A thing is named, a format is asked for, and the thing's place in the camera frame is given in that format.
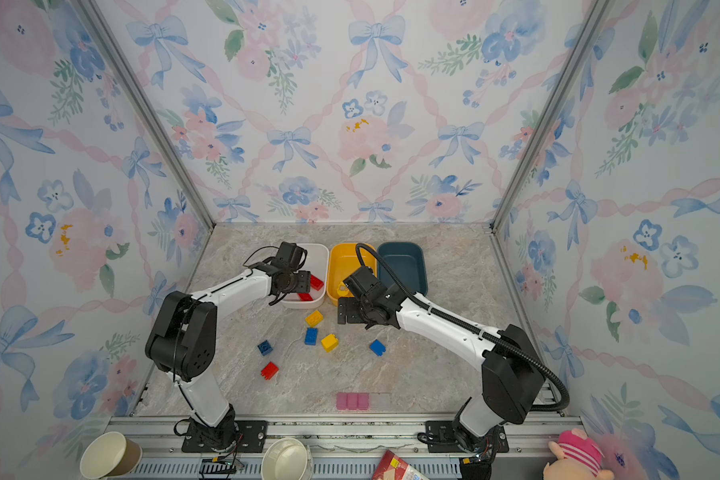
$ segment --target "yellow connector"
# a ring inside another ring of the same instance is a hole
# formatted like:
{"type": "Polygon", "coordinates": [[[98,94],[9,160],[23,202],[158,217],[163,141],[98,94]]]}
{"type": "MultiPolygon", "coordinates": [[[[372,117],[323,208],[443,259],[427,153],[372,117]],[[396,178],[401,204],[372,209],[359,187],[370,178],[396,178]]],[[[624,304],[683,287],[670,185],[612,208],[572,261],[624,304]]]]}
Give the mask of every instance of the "yellow connector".
{"type": "Polygon", "coordinates": [[[314,312],[310,316],[308,316],[306,319],[307,323],[310,327],[315,328],[315,326],[322,321],[322,313],[320,312],[314,312]]]}
{"type": "Polygon", "coordinates": [[[322,348],[326,349],[327,352],[330,352],[338,346],[338,339],[336,338],[336,335],[332,333],[324,338],[321,343],[322,348]]]}

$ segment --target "wall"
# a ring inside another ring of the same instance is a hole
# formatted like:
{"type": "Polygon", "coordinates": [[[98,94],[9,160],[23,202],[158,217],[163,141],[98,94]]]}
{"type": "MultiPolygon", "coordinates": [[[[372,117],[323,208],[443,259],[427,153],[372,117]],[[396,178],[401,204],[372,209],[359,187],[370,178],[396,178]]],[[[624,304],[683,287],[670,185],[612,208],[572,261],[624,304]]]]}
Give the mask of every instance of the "wall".
{"type": "Polygon", "coordinates": [[[219,221],[482,222],[590,2],[97,4],[219,221]]]}
{"type": "Polygon", "coordinates": [[[77,478],[208,236],[64,2],[0,0],[0,478],[77,478]]]}
{"type": "Polygon", "coordinates": [[[502,226],[546,360],[617,478],[720,478],[720,1],[616,0],[558,121],[502,226]]]}

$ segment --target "plush toy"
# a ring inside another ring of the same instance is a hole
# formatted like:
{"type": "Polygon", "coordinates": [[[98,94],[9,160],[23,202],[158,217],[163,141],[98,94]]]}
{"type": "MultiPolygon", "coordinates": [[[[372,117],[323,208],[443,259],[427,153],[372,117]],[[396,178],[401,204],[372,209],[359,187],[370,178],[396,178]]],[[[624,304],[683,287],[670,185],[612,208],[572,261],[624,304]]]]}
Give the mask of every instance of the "plush toy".
{"type": "Polygon", "coordinates": [[[563,432],[548,445],[557,461],[544,467],[544,480],[614,480],[611,470],[600,470],[603,452],[584,430],[563,432]]]}

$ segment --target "striped pink shirt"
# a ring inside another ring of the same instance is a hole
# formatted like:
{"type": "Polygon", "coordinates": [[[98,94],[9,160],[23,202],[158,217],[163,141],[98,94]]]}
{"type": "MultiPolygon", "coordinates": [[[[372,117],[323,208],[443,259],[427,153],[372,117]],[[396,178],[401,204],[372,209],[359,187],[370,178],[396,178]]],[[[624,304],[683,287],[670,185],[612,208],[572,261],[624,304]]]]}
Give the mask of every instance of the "striped pink shirt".
{"type": "Polygon", "coordinates": [[[592,438],[582,438],[568,431],[560,434],[557,444],[562,447],[567,458],[583,463],[595,477],[600,472],[603,452],[592,438]]]}

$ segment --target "dark blue bin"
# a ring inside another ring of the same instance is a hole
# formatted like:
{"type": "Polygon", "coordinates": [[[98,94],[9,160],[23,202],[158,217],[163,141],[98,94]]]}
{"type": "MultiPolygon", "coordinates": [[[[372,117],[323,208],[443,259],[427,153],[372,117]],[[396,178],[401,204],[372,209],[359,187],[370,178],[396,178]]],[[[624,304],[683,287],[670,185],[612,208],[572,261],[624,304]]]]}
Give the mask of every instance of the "dark blue bin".
{"type": "MultiPolygon", "coordinates": [[[[413,242],[387,242],[379,246],[378,254],[392,267],[407,288],[422,295],[427,294],[424,252],[419,245],[413,242]]],[[[378,279],[387,287],[394,283],[381,265],[378,266],[378,279]]]]}

